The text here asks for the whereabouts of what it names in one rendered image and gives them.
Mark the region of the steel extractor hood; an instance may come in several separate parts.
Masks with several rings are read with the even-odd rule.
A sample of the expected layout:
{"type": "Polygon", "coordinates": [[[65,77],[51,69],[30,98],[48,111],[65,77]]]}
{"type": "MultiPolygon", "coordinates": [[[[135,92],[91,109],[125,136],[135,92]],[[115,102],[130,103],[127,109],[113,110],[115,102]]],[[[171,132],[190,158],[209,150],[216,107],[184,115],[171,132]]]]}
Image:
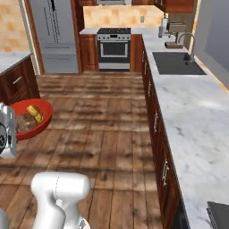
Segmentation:
{"type": "Polygon", "coordinates": [[[131,0],[97,0],[97,5],[131,5],[131,0]]]}

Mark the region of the grey coffee machine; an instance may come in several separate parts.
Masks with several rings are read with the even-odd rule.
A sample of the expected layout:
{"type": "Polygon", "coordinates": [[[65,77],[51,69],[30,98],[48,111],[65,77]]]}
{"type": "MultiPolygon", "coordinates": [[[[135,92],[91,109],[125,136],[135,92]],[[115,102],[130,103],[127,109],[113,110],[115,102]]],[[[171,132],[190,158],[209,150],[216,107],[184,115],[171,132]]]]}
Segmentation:
{"type": "Polygon", "coordinates": [[[186,30],[186,25],[182,22],[169,22],[167,18],[163,18],[161,25],[159,26],[158,36],[162,38],[163,36],[170,37],[172,34],[179,32],[184,32],[186,30]]]}

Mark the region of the yellow bread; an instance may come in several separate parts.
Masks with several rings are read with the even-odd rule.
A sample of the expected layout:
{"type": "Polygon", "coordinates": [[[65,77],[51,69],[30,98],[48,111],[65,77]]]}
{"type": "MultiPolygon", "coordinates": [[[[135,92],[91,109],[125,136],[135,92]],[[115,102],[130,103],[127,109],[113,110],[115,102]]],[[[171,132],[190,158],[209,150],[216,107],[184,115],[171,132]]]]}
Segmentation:
{"type": "Polygon", "coordinates": [[[30,105],[26,108],[26,110],[29,114],[31,114],[35,118],[37,123],[43,122],[43,114],[36,106],[30,105]]]}

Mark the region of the brown bread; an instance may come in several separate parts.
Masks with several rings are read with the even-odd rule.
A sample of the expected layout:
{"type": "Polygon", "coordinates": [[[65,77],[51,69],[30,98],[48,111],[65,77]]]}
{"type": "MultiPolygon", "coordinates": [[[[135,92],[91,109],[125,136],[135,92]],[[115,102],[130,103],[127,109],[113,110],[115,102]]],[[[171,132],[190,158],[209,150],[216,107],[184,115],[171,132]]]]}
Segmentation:
{"type": "Polygon", "coordinates": [[[37,125],[38,125],[37,121],[29,113],[19,114],[16,117],[16,130],[17,130],[17,132],[30,131],[31,129],[35,128],[37,125]]]}

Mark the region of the silver tap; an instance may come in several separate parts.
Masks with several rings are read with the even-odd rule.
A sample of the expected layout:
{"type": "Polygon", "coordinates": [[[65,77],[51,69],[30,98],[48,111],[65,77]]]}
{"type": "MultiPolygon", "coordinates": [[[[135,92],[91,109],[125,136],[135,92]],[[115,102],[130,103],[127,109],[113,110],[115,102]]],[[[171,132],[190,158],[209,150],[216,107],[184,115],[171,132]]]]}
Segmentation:
{"type": "MultiPolygon", "coordinates": [[[[178,37],[178,42],[181,42],[181,39],[185,36],[185,35],[190,35],[192,38],[195,38],[194,35],[190,32],[184,32],[182,35],[180,35],[178,37]]],[[[188,62],[193,62],[194,61],[194,47],[195,47],[195,44],[192,44],[192,48],[191,48],[191,53],[189,55],[185,55],[184,56],[184,61],[186,63],[188,62]]]]}

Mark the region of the dark sink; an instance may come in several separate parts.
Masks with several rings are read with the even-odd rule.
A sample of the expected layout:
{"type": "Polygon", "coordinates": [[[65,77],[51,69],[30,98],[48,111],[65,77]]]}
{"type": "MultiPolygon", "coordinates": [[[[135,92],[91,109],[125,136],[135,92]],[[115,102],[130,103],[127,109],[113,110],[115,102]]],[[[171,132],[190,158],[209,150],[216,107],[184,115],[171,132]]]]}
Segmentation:
{"type": "Polygon", "coordinates": [[[198,64],[184,52],[153,52],[158,72],[164,75],[205,75],[198,64]]]}

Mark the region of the brown wall cupboard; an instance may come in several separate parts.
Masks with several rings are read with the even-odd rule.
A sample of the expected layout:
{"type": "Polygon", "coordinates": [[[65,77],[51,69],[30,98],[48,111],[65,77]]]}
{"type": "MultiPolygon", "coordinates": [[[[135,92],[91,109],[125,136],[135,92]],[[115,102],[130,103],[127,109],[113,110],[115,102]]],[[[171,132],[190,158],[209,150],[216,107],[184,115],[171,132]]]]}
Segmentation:
{"type": "Polygon", "coordinates": [[[154,0],[154,5],[164,13],[192,13],[194,0],[154,0]]]}

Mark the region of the red bowl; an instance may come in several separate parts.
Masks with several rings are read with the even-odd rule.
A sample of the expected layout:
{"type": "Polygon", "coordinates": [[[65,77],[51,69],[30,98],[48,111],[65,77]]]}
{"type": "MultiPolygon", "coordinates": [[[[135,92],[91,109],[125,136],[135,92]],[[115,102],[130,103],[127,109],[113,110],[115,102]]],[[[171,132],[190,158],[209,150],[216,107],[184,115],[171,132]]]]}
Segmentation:
{"type": "Polygon", "coordinates": [[[43,122],[39,123],[35,128],[29,131],[18,132],[16,134],[17,140],[27,140],[32,137],[35,137],[36,135],[44,131],[46,127],[49,125],[49,123],[51,122],[52,115],[53,115],[53,107],[45,99],[33,98],[33,99],[22,100],[14,104],[11,104],[11,108],[14,109],[15,115],[18,116],[26,113],[26,108],[30,105],[36,106],[42,112],[43,122]]]}

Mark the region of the steel oven with hob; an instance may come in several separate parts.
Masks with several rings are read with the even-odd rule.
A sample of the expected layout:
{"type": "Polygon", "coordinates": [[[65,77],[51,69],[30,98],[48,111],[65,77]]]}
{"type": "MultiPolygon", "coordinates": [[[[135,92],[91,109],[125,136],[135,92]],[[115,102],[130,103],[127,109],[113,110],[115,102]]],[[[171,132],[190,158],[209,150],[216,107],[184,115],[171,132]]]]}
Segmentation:
{"type": "Polygon", "coordinates": [[[97,48],[98,69],[101,72],[130,70],[130,28],[100,28],[97,32],[97,48]]]}

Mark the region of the grey fridge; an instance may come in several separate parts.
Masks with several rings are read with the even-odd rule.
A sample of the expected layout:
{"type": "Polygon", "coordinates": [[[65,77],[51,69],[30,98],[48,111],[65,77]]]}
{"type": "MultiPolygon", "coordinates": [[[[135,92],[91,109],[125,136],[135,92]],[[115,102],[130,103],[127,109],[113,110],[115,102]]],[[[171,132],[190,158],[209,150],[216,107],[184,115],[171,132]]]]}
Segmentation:
{"type": "Polygon", "coordinates": [[[71,0],[30,0],[45,73],[79,71],[71,0]]]}

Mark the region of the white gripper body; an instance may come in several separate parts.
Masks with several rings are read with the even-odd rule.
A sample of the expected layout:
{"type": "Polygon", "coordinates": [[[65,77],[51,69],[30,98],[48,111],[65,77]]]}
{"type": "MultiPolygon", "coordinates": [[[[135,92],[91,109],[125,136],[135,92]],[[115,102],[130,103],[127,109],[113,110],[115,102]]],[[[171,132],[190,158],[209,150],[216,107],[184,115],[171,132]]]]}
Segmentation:
{"type": "Polygon", "coordinates": [[[14,110],[1,104],[1,158],[16,157],[16,119],[14,110]]]}

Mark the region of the brown flat block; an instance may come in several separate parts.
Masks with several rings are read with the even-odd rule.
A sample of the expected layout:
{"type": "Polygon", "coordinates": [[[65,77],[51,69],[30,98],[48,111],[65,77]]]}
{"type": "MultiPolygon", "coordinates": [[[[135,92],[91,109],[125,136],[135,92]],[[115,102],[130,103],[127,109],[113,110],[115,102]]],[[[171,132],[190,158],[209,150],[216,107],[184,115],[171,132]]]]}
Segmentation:
{"type": "Polygon", "coordinates": [[[183,45],[177,44],[176,42],[165,42],[165,47],[170,49],[182,49],[183,45]]]}

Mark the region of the black dishwasher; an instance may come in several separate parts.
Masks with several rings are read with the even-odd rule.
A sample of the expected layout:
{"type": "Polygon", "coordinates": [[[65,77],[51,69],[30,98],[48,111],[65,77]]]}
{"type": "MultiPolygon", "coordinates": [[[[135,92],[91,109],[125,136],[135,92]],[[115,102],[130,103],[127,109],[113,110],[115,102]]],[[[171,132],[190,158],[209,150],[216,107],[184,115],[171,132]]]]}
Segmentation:
{"type": "Polygon", "coordinates": [[[176,210],[173,229],[190,229],[181,201],[176,210]]]}

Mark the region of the long brown cupboard run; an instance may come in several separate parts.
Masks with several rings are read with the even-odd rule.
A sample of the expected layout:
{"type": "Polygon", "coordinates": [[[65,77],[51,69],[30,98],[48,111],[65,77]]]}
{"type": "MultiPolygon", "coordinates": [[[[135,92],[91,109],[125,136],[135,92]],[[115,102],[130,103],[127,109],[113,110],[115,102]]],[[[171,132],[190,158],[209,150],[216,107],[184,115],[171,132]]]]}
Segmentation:
{"type": "Polygon", "coordinates": [[[143,45],[142,52],[142,79],[145,91],[145,99],[148,111],[148,127],[152,145],[153,161],[157,180],[157,191],[159,206],[162,217],[163,229],[173,229],[174,218],[179,202],[182,202],[182,194],[179,190],[178,181],[175,176],[172,153],[169,147],[165,131],[165,124],[157,98],[156,86],[150,70],[146,46],[143,45]],[[157,110],[157,132],[154,133],[154,117],[157,110]],[[169,171],[166,178],[166,186],[162,185],[162,174],[167,159],[169,171]]]}

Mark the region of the brown cupboards beside oven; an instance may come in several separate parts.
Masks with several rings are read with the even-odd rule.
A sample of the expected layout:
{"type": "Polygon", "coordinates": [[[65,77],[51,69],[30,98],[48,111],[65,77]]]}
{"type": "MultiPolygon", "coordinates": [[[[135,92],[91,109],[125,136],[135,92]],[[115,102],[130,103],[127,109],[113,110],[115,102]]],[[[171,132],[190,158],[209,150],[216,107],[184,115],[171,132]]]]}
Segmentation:
{"type": "MultiPolygon", "coordinates": [[[[84,72],[98,71],[98,50],[95,34],[80,35],[81,63],[84,72]]],[[[142,71],[143,40],[140,34],[131,34],[131,72],[142,71]]]]}

